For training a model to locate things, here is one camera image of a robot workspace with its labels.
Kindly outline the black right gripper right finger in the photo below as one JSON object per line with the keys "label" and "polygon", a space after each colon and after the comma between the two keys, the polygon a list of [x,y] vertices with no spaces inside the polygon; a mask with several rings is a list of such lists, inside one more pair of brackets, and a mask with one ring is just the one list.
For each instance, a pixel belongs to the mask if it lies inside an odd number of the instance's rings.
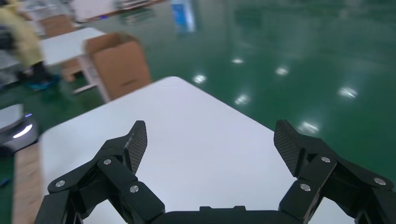
{"label": "black right gripper right finger", "polygon": [[285,119],[276,122],[274,145],[296,178],[280,212],[306,224],[327,198],[356,224],[395,223],[396,194],[389,179],[342,158],[322,139],[298,133]]}

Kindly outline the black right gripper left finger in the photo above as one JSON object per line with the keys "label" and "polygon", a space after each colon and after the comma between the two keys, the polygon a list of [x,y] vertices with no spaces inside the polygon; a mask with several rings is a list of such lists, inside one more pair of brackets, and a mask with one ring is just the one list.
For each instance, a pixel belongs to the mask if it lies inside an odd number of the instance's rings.
{"label": "black right gripper left finger", "polygon": [[107,140],[87,163],[54,179],[37,213],[37,224],[81,224],[109,201],[128,224],[151,224],[165,213],[163,202],[136,176],[147,148],[146,124]]}

